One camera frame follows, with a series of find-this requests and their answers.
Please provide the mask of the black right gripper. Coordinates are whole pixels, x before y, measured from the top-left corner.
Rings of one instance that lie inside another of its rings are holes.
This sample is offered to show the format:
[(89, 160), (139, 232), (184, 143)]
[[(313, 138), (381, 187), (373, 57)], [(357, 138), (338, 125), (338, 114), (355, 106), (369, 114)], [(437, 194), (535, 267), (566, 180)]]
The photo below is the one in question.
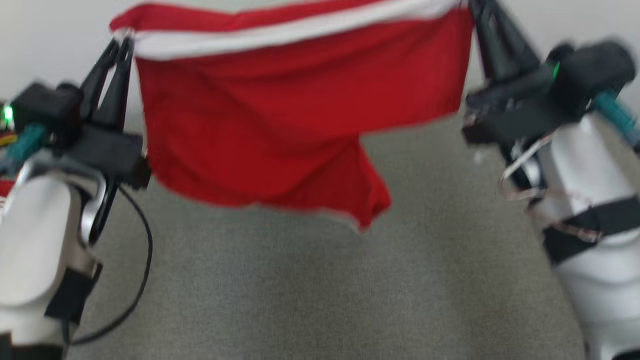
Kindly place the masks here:
[[(484, 75), (494, 84), (466, 96), (466, 143), (509, 145), (569, 125), (572, 116), (551, 97), (553, 69), (538, 68), (540, 58), (501, 3), (470, 0), (469, 7)], [(503, 82), (517, 75), (524, 76)]]

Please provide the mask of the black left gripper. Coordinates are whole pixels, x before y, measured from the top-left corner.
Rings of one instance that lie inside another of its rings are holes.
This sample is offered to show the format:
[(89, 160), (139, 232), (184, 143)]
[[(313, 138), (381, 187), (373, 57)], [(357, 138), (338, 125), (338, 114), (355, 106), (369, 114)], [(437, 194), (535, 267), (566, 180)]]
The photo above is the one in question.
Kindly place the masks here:
[[(123, 132), (134, 45), (131, 38), (122, 39), (120, 44), (112, 39), (89, 71), (80, 87), (83, 93), (80, 118), (88, 122), (93, 116), (94, 125), (83, 126), (65, 155), (106, 178), (139, 190), (148, 187), (153, 171), (144, 155), (144, 137), (140, 133)], [(98, 108), (106, 77), (114, 65), (110, 84)]]

